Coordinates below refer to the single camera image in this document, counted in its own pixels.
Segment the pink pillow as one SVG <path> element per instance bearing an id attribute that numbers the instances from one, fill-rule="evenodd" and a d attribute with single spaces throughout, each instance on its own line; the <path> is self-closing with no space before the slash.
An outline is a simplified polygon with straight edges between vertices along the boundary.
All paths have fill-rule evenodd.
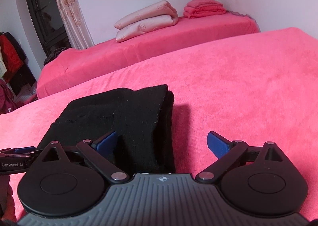
<path id="1" fill-rule="evenodd" d="M 160 15 L 169 15 L 174 23 L 178 21 L 177 10 L 173 8 L 168 1 L 161 0 L 160 2 L 154 3 L 150 6 L 124 16 L 123 18 L 115 22 L 114 27 L 120 30 L 127 25 L 139 22 L 143 19 L 152 18 Z"/>
<path id="2" fill-rule="evenodd" d="M 178 16 L 172 18 L 170 15 L 160 15 L 134 22 L 120 29 L 116 34 L 117 42 L 124 42 L 134 37 L 163 29 L 177 24 Z"/>

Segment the near pink bed blanket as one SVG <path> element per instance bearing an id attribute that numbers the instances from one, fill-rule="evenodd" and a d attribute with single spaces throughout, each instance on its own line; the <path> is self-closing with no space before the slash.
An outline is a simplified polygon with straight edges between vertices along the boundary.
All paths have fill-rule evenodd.
<path id="1" fill-rule="evenodd" d="M 175 96 L 178 172 L 198 173 L 215 160 L 210 131 L 250 145 L 273 141 L 308 183 L 302 215 L 317 218 L 317 40 L 297 28 L 184 48 L 30 103 L 1 116 L 1 148 L 37 145 L 75 99 L 162 84 Z"/>

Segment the folded pink blanket stack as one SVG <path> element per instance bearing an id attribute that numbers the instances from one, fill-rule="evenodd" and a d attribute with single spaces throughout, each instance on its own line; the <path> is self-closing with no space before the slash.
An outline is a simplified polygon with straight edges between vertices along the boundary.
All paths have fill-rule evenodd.
<path id="1" fill-rule="evenodd" d="M 216 0 L 191 0 L 186 4 L 183 16 L 187 18 L 201 18 L 225 14 L 227 10 Z"/>

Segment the hanging clothes rack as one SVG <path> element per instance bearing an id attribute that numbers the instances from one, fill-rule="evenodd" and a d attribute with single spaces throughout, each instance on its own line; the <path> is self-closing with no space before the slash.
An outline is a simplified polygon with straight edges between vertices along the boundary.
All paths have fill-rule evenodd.
<path id="1" fill-rule="evenodd" d="M 1 114 L 37 100 L 36 79 L 16 39 L 1 32 Z"/>

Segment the upper pink pillow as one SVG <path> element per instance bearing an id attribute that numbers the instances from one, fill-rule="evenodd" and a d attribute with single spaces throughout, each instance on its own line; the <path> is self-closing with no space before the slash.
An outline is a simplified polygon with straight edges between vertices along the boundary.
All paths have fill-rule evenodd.
<path id="1" fill-rule="evenodd" d="M 143 19 L 152 18 L 160 15 L 169 15 L 174 23 L 178 21 L 177 10 L 173 8 L 168 1 L 161 0 L 160 2 L 154 3 L 150 6 L 124 16 L 123 18 L 115 22 L 114 27 L 120 30 L 127 25 L 139 22 Z"/>

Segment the lower pink pillow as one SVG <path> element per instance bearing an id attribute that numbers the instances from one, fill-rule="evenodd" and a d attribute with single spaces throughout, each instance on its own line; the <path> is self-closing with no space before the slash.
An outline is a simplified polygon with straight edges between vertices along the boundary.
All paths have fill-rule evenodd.
<path id="1" fill-rule="evenodd" d="M 172 18 L 170 15 L 160 15 L 134 22 L 120 29 L 116 34 L 117 42 L 124 42 L 134 37 L 163 29 L 177 24 L 178 16 Z"/>

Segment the far pink bed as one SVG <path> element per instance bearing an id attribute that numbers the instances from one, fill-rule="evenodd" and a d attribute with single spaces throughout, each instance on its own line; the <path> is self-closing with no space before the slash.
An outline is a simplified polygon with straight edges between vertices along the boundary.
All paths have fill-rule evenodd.
<path id="1" fill-rule="evenodd" d="M 249 16 L 226 13 L 189 19 L 118 43 L 115 39 L 85 50 L 69 48 L 42 69 L 37 96 L 42 99 L 121 68 L 182 48 L 260 31 Z"/>

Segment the pink patterned curtain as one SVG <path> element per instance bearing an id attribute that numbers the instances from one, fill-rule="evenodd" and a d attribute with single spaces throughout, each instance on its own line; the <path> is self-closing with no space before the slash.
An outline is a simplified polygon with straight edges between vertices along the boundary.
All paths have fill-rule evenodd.
<path id="1" fill-rule="evenodd" d="M 94 46 L 78 0 L 56 0 L 68 40 L 77 50 Z"/>

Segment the black knit pants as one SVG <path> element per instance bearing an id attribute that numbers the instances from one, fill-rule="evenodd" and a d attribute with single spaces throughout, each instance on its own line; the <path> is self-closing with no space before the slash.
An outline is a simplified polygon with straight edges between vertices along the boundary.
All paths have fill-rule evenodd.
<path id="1" fill-rule="evenodd" d="M 53 140 L 75 146 L 115 131 L 116 144 L 107 159 L 119 169 L 129 174 L 174 173 L 173 104 L 167 85 L 118 88 L 76 99 L 50 125 L 38 148 Z"/>

